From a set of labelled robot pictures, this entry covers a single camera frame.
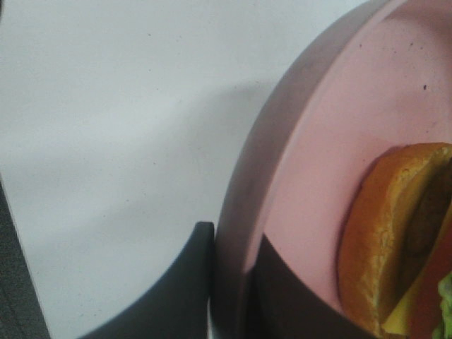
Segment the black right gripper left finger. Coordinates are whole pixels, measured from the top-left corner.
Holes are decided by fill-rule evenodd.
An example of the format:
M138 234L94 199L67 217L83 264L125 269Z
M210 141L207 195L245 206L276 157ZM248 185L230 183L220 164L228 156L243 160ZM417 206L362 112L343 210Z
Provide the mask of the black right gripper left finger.
M84 338L207 338L214 234L213 223L197 222L162 277Z

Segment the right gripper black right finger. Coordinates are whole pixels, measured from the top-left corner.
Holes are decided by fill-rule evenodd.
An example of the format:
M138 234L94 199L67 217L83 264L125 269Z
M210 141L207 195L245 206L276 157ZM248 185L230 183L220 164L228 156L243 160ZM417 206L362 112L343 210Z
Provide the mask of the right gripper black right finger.
M313 293L262 238L246 311L247 338L372 338Z

